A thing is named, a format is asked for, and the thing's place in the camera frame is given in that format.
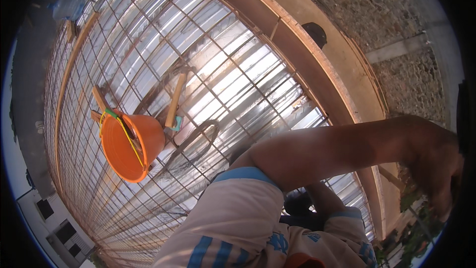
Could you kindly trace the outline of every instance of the concrete slab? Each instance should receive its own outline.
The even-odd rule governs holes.
[[[42,198],[55,192],[48,173],[44,134],[38,132],[36,123],[43,122],[45,75],[57,35],[57,23],[46,5],[56,1],[33,0],[40,8],[27,10],[30,20],[25,21],[18,33],[12,70],[12,103],[18,142]]]

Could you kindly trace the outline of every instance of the wooden hammer handle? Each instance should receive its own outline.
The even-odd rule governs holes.
[[[182,92],[182,87],[187,80],[187,74],[180,74],[177,86],[175,87],[175,92],[172,97],[172,102],[170,103],[169,113],[167,114],[167,119],[165,120],[165,126],[168,128],[173,128],[175,124],[175,113],[177,112],[177,106],[179,105],[180,93]]]

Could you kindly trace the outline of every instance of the wooden beam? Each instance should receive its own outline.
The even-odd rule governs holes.
[[[99,123],[101,121],[102,114],[98,111],[91,110],[91,119]]]
[[[388,181],[390,181],[393,185],[395,185],[399,190],[400,192],[403,192],[403,190],[405,189],[406,185],[405,183],[403,183],[402,181],[400,181],[400,179],[398,179],[397,177],[393,176],[392,173],[390,173],[389,171],[385,170],[384,168],[382,168],[382,166],[378,165],[378,171],[380,172],[380,174],[382,176],[384,176]]]
[[[71,20],[66,20],[66,41],[68,44],[73,42],[76,36],[76,24]]]
[[[106,109],[111,109],[106,98],[104,97],[104,94],[101,92],[101,88],[98,85],[94,85],[94,87],[92,87],[92,95],[98,102],[99,109],[101,109],[102,113],[104,113]]]
[[[63,80],[61,82],[61,86],[59,88],[58,94],[58,104],[56,106],[56,122],[55,122],[55,156],[56,156],[56,174],[58,175],[58,185],[59,190],[62,192],[63,187],[61,184],[61,175],[60,175],[60,152],[59,152],[59,130],[60,130],[60,117],[61,117],[61,105],[63,104],[64,99],[64,92],[66,91],[66,84],[69,79],[69,75],[71,74],[71,70],[73,69],[74,62],[76,61],[76,57],[80,52],[80,48],[82,47],[84,40],[88,36],[89,31],[91,30],[94,21],[99,17],[98,12],[93,12],[89,19],[86,21],[84,26],[81,29],[80,35],[78,36],[76,43],[74,44],[73,50],[69,55],[68,63],[66,64],[66,68],[63,74]]]

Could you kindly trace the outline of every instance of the window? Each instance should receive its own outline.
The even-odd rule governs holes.
[[[80,253],[80,251],[81,251],[81,248],[76,243],[73,244],[73,246],[69,249],[69,253],[72,254],[73,257],[78,255],[78,253]]]
[[[40,200],[38,203],[36,203],[36,205],[38,206],[38,209],[44,219],[47,219],[54,213],[53,209],[51,209],[51,206],[48,203],[48,200]]]
[[[74,234],[76,234],[76,230],[67,220],[66,224],[63,225],[61,229],[56,232],[56,236],[62,244],[65,244],[65,242],[68,241]]]

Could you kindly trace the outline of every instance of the wooden plank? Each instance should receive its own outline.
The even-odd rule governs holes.
[[[167,114],[167,119],[165,120],[165,126],[168,128],[173,128],[175,124],[175,114],[177,112],[177,106],[179,105],[180,93],[182,92],[182,87],[187,80],[187,74],[181,73],[177,86],[175,87],[174,95],[172,96],[172,102],[170,103],[169,113]]]
[[[104,97],[104,95],[101,92],[101,88],[98,85],[94,85],[94,87],[92,87],[92,95],[94,96],[94,98],[98,102],[99,109],[101,109],[101,112],[104,113],[106,111],[106,109],[111,109],[111,107],[109,106],[106,98]]]
[[[89,31],[91,30],[94,22],[96,19],[99,17],[98,12],[93,12],[90,16],[89,19],[86,21],[84,26],[81,29],[81,32],[76,40],[76,43],[74,44],[73,50],[71,51],[71,55],[69,55],[68,63],[66,64],[66,68],[64,70],[63,74],[63,80],[61,82],[61,87],[59,88],[59,94],[58,94],[58,104],[56,106],[56,122],[55,122],[55,156],[56,156],[56,173],[58,175],[58,185],[59,185],[59,190],[62,192],[63,187],[61,184],[61,175],[60,175],[60,154],[59,154],[59,130],[60,130],[60,117],[61,117],[61,105],[63,104],[63,99],[64,99],[64,92],[66,91],[66,84],[69,79],[69,75],[71,74],[71,70],[73,69],[74,62],[76,61],[76,57],[78,56],[80,52],[80,48],[82,47],[84,40],[88,36]]]
[[[101,121],[102,114],[96,110],[91,110],[91,119],[99,123]]]
[[[68,44],[73,42],[74,37],[76,36],[76,24],[71,21],[66,21],[66,41]]]
[[[393,176],[393,174],[389,171],[382,168],[382,166],[378,166],[378,172],[380,172],[382,176],[384,176],[388,181],[395,185],[400,190],[400,192],[403,192],[406,187],[405,183],[400,181],[400,179],[398,179],[397,177]]]

